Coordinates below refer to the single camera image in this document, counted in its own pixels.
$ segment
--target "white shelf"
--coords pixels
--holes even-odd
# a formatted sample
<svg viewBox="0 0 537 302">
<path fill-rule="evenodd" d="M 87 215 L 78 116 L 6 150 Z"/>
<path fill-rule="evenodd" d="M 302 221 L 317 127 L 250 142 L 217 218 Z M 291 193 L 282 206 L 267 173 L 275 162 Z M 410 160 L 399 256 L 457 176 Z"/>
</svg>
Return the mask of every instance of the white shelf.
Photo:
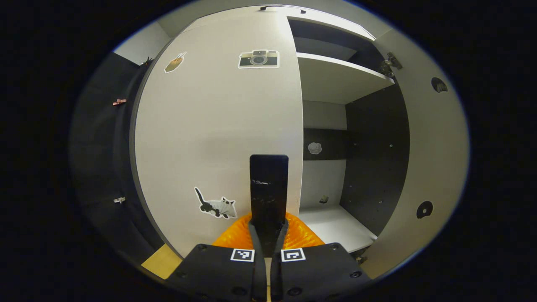
<svg viewBox="0 0 537 302">
<path fill-rule="evenodd" d="M 371 69 L 327 56 L 297 53 L 302 99 L 348 104 L 395 84 Z"/>
<path fill-rule="evenodd" d="M 349 253 L 370 246 L 376 235 L 340 205 L 301 209 L 299 218 L 324 243 L 339 242 Z"/>
</svg>

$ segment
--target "white cabinet door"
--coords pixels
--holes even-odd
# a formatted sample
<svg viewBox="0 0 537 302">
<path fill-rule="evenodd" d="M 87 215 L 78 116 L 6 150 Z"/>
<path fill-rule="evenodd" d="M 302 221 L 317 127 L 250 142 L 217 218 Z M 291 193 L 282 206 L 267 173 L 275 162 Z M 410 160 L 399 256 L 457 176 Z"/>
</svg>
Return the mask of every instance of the white cabinet door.
<svg viewBox="0 0 537 302">
<path fill-rule="evenodd" d="M 277 51 L 278 67 L 239 68 L 240 54 L 255 50 Z M 179 54 L 177 68 L 166 69 Z M 186 256 L 235 221 L 222 197 L 235 201 L 238 218 L 250 212 L 250 155 L 285 154 L 287 211 L 298 214 L 302 129 L 299 65 L 285 15 L 229 18 L 180 34 L 154 63 L 137 109 L 135 168 L 146 211 Z M 194 187 L 220 207 L 218 217 L 202 212 Z"/>
<path fill-rule="evenodd" d="M 449 219 L 466 181 L 469 135 L 455 87 L 429 55 L 395 29 L 373 44 L 386 59 L 393 52 L 403 66 L 392 71 L 401 87 L 410 127 L 407 176 L 399 202 L 364 253 L 368 260 L 362 267 L 375 278 L 424 248 Z M 443 81 L 447 91 L 437 92 L 433 78 Z M 418 207 L 426 200 L 433 210 L 418 219 Z"/>
</svg>

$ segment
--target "cat sticker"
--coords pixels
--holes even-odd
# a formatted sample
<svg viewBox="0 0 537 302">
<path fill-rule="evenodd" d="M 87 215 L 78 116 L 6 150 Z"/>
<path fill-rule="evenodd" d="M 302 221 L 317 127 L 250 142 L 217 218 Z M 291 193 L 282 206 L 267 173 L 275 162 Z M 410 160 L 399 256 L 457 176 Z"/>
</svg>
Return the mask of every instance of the cat sticker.
<svg viewBox="0 0 537 302">
<path fill-rule="evenodd" d="M 197 187 L 194 187 L 198 199 L 200 201 L 200 211 L 202 213 L 211 214 L 216 218 L 224 217 L 225 219 L 237 218 L 237 212 L 235 211 L 235 201 L 229 200 L 222 196 L 220 200 L 205 201 L 203 195 Z"/>
<path fill-rule="evenodd" d="M 170 73 L 174 71 L 177 67 L 179 67 L 179 65 L 181 65 L 181 63 L 183 63 L 183 61 L 185 60 L 185 54 L 186 52 L 180 53 L 175 59 L 171 60 L 170 63 L 168 63 L 168 65 L 166 66 L 166 68 L 164 68 L 164 73 Z"/>
</svg>

